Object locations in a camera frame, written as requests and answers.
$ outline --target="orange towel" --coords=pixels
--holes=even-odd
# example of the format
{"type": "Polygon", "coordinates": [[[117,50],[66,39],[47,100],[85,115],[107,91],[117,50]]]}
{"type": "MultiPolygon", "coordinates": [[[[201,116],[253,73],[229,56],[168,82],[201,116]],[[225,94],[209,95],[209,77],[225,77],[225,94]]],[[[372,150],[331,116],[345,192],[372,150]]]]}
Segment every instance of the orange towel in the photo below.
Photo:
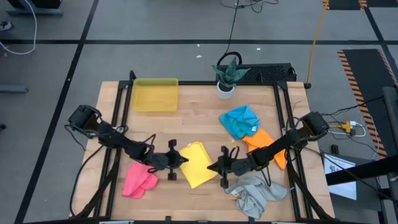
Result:
{"type": "MultiPolygon", "coordinates": [[[[274,140],[269,136],[269,134],[262,128],[259,128],[256,134],[252,136],[245,136],[243,137],[243,141],[248,144],[248,151],[251,152],[257,148],[269,146],[274,142],[274,140]]],[[[274,159],[278,164],[279,168],[282,170],[286,169],[286,159],[285,159],[285,149],[278,152],[274,159]]]]}

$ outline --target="pink cloth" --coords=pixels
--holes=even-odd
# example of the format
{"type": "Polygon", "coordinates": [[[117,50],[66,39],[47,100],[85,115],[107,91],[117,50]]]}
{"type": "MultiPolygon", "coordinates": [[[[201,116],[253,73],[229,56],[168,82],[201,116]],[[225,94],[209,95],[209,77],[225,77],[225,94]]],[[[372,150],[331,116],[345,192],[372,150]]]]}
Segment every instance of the pink cloth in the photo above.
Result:
{"type": "Polygon", "coordinates": [[[145,190],[154,188],[158,178],[155,174],[148,173],[148,169],[150,168],[152,167],[135,162],[127,170],[122,196],[141,198],[145,190]]]}

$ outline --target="wooden table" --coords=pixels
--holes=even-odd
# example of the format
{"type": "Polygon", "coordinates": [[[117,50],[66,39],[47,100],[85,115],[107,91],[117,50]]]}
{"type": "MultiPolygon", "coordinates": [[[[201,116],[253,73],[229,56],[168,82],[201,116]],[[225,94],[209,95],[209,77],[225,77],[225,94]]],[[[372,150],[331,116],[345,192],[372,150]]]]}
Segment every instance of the wooden table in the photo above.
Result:
{"type": "MultiPolygon", "coordinates": [[[[310,110],[303,83],[288,83],[293,114],[301,117],[310,110]]],[[[96,107],[101,111],[103,119],[110,122],[118,83],[103,82],[96,107]]],[[[154,142],[156,152],[167,152],[167,142],[177,139],[176,150],[194,141],[203,142],[209,156],[215,162],[221,155],[221,146],[231,148],[232,137],[218,120],[218,116],[242,105],[249,105],[260,119],[260,125],[274,139],[281,137],[277,110],[275,107],[274,89],[272,86],[238,86],[229,100],[221,100],[216,95],[215,86],[179,86],[178,110],[173,113],[138,113],[129,110],[126,136],[143,141],[156,133],[154,142]]],[[[287,119],[285,104],[282,103],[284,119],[287,119]]],[[[236,141],[241,148],[239,157],[245,157],[247,146],[242,141],[236,141]]],[[[88,141],[84,160],[87,159],[99,144],[96,139],[88,141]]],[[[316,142],[309,147],[318,150],[316,142]]],[[[104,159],[103,149],[81,173],[73,208],[76,212],[82,210],[98,188],[101,168],[104,159]]],[[[303,166],[309,191],[325,211],[334,217],[328,186],[323,171],[322,160],[316,153],[302,151],[303,166]]],[[[220,176],[205,184],[191,189],[180,169],[176,170],[177,181],[168,181],[166,170],[158,171],[159,182],[153,190],[147,190],[141,199],[122,197],[126,171],[134,161],[122,152],[119,177],[115,192],[112,219],[113,220],[209,220],[209,221],[247,221],[248,218],[236,208],[236,199],[227,195],[220,187],[220,176]]],[[[286,170],[280,170],[274,162],[270,166],[271,179],[287,189],[289,180],[286,170]]],[[[238,177],[230,174],[230,184],[238,177]]],[[[301,216],[305,217],[302,194],[298,190],[298,200],[301,216]]],[[[104,214],[108,192],[104,193],[101,214],[104,214]]],[[[294,221],[292,199],[289,196],[280,202],[268,202],[266,211],[260,221],[294,221]]]]}

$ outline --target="floor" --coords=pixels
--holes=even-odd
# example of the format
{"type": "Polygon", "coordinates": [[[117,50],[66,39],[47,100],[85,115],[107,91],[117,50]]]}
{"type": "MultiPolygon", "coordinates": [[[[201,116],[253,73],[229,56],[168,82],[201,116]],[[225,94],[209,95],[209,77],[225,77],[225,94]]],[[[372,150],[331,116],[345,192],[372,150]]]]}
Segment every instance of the floor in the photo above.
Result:
{"type": "MultiPolygon", "coordinates": [[[[230,0],[224,3],[234,5],[230,0]]],[[[7,1],[1,1],[0,8],[0,20],[15,25],[1,32],[0,40],[14,51],[29,50],[33,18],[8,16],[5,10],[12,7],[7,1]]],[[[290,62],[298,81],[304,82],[322,8],[321,0],[280,0],[278,5],[265,4],[260,14],[240,9],[233,40],[242,41],[229,50],[241,53],[244,63],[290,62]]],[[[38,16],[33,53],[11,55],[0,50],[0,83],[29,87],[25,95],[0,95],[0,119],[8,126],[0,134],[1,223],[66,218],[83,157],[63,128],[68,116],[80,104],[96,104],[101,82],[125,80],[130,70],[138,77],[214,80],[211,65],[226,50],[234,14],[217,0],[64,0],[61,9],[62,17],[38,16]],[[22,203],[37,159],[45,152],[30,204],[22,203]],[[21,203],[27,209],[25,216],[17,216],[21,203]]],[[[308,96],[311,110],[332,112],[356,104],[337,50],[386,53],[388,49],[398,60],[398,8],[370,8],[370,12],[385,42],[364,10],[326,12],[319,40],[331,41],[315,48],[308,96]]],[[[351,110],[337,118],[359,121],[360,117],[359,110],[351,110]]],[[[369,136],[357,140],[372,144],[369,136]]],[[[331,144],[338,144],[346,156],[369,159],[373,155],[349,140],[337,142],[327,136],[319,141],[325,151],[331,144]]],[[[333,205],[344,221],[378,223],[374,211],[347,208],[338,199],[333,199],[333,205]]]]}

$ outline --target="gray towel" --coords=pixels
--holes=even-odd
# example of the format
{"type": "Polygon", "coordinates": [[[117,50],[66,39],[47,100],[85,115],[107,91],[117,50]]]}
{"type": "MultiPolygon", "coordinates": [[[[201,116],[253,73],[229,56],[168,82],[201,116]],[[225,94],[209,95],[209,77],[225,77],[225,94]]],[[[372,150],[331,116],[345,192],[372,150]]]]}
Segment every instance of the gray towel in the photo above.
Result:
{"type": "Polygon", "coordinates": [[[260,218],[266,209],[267,200],[283,200],[288,190],[279,184],[271,183],[268,187],[261,172],[247,173],[239,177],[239,180],[225,190],[236,199],[236,206],[245,215],[260,218]]]}

